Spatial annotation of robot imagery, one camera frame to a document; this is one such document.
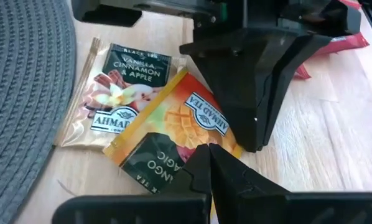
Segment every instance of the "orange tea packet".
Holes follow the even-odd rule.
[[[156,194],[207,143],[240,157],[212,93],[183,69],[103,152]]]
[[[93,39],[56,145],[102,150],[185,64],[185,58]]]

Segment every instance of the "wood grain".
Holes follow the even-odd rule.
[[[75,27],[77,74],[93,37],[174,56],[192,41],[191,21],[151,13],[132,29]],[[372,30],[364,16],[361,31],[369,47],[308,60],[313,78],[291,83],[269,145],[244,152],[244,163],[291,191],[372,191]],[[16,223],[50,223],[77,195],[143,193],[102,153],[58,148]]]

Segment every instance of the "gray placemat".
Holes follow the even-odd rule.
[[[66,0],[0,0],[0,223],[12,220],[46,162],[74,73]]]

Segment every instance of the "dark green tea packet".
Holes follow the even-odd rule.
[[[185,64],[185,58],[94,39],[56,145],[102,150]]]
[[[124,161],[123,170],[154,194],[185,165],[176,144],[165,134],[147,133],[137,148]]]

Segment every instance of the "tea packet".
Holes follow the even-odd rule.
[[[185,68],[103,152],[150,192],[170,184],[198,145],[241,148],[209,92]]]
[[[186,64],[186,59],[93,39],[56,145],[102,150]]]

